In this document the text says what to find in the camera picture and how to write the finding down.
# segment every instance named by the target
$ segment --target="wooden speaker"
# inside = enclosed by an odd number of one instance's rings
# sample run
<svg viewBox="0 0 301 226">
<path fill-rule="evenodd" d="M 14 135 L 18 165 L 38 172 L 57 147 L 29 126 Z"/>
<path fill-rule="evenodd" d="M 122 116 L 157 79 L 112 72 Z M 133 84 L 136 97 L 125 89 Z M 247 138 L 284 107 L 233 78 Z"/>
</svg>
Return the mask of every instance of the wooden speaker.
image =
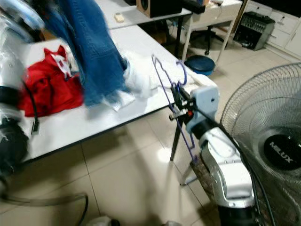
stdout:
<svg viewBox="0 0 301 226">
<path fill-rule="evenodd" d="M 181 0 L 136 0 L 137 8 L 148 17 L 181 13 Z"/>
</svg>

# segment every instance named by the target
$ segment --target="red cloth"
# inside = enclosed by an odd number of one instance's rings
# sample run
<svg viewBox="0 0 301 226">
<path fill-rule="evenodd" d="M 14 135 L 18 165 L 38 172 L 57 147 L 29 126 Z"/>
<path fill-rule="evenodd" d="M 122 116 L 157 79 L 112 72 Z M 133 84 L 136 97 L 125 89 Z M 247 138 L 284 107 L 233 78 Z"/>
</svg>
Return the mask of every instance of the red cloth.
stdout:
<svg viewBox="0 0 301 226">
<path fill-rule="evenodd" d="M 33 94 L 38 116 L 81 106 L 83 97 L 79 77 L 71 77 L 68 73 L 63 73 L 53 58 L 53 55 L 60 55 L 64 58 L 60 64 L 68 63 L 63 46 L 60 46 L 57 52 L 51 52 L 48 49 L 44 49 L 44 52 L 45 59 L 28 68 L 25 81 Z M 32 102 L 25 89 L 21 93 L 19 108 L 25 110 L 25 116 L 34 116 Z"/>
</svg>

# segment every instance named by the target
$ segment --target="electric fan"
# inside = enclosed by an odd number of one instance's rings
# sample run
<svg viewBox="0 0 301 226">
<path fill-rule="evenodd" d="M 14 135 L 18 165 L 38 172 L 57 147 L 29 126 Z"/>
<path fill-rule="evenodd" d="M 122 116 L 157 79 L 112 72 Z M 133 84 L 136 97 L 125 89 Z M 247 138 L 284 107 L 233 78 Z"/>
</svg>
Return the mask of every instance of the electric fan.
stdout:
<svg viewBox="0 0 301 226">
<path fill-rule="evenodd" d="M 226 104 L 221 124 L 261 179 L 276 224 L 301 225 L 301 63 L 245 82 Z"/>
</svg>

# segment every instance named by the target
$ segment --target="blue jeans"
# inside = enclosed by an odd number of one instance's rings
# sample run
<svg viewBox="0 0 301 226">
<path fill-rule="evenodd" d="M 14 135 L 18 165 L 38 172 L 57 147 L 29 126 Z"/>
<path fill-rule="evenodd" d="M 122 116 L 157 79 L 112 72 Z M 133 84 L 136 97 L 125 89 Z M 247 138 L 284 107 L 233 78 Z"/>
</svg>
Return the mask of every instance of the blue jeans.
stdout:
<svg viewBox="0 0 301 226">
<path fill-rule="evenodd" d="M 87 106 L 105 97 L 115 102 L 116 91 L 126 91 L 126 62 L 110 38 L 104 16 L 94 0 L 56 0 L 60 9 L 49 7 L 47 29 L 63 38 L 79 65 Z"/>
</svg>

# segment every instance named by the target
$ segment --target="white desk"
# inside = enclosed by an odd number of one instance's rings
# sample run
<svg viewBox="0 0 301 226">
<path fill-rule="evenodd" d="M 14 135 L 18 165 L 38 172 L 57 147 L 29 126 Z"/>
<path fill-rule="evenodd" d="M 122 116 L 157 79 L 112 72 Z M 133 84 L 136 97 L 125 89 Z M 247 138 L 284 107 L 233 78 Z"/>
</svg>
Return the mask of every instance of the white desk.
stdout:
<svg viewBox="0 0 301 226">
<path fill-rule="evenodd" d="M 160 59 L 175 62 L 177 59 L 158 44 L 138 26 L 130 26 L 111 31 L 111 35 L 123 49 L 135 51 L 142 56 L 155 54 Z M 28 55 L 27 66 L 44 58 L 43 49 L 57 51 L 61 41 L 53 40 L 34 44 Z M 202 76 L 204 82 L 210 81 Z M 83 139 L 103 133 L 145 116 L 168 104 L 162 89 L 157 94 L 144 100 L 137 99 L 132 104 L 115 112 L 105 105 L 97 105 L 88 110 L 85 106 L 65 110 L 48 117 L 40 118 L 39 134 L 30 140 L 30 158 L 38 158 L 55 150 L 81 142 Z M 33 118 L 24 118 L 21 127 L 30 137 Z"/>
<path fill-rule="evenodd" d="M 219 24 L 227 21 L 232 21 L 227 35 L 224 39 L 222 49 L 218 58 L 216 59 L 215 66 L 218 65 L 218 62 L 221 58 L 222 52 L 224 51 L 228 39 L 230 37 L 233 25 L 235 23 L 235 19 L 239 13 L 239 9 L 242 2 L 239 0 L 224 0 L 222 5 L 219 7 L 217 5 L 206 7 L 205 12 L 200 15 L 193 14 L 190 18 L 187 18 L 184 21 L 184 26 L 187 30 L 186 41 L 184 45 L 182 60 L 186 59 L 188 45 L 190 41 L 190 35 L 193 31 L 196 31 L 200 28 L 207 27 L 214 24 Z"/>
<path fill-rule="evenodd" d="M 190 11 L 183 9 L 181 13 L 149 18 L 145 14 L 140 12 L 136 8 L 136 6 L 130 6 L 123 0 L 95 0 L 95 1 L 103 11 L 109 29 L 116 29 L 120 27 L 144 24 L 152 21 L 158 21 L 158 20 L 174 18 L 174 17 L 182 17 L 191 14 Z M 123 15 L 125 19 L 123 23 L 118 23 L 115 20 L 114 15 L 116 13 L 121 13 Z"/>
</svg>

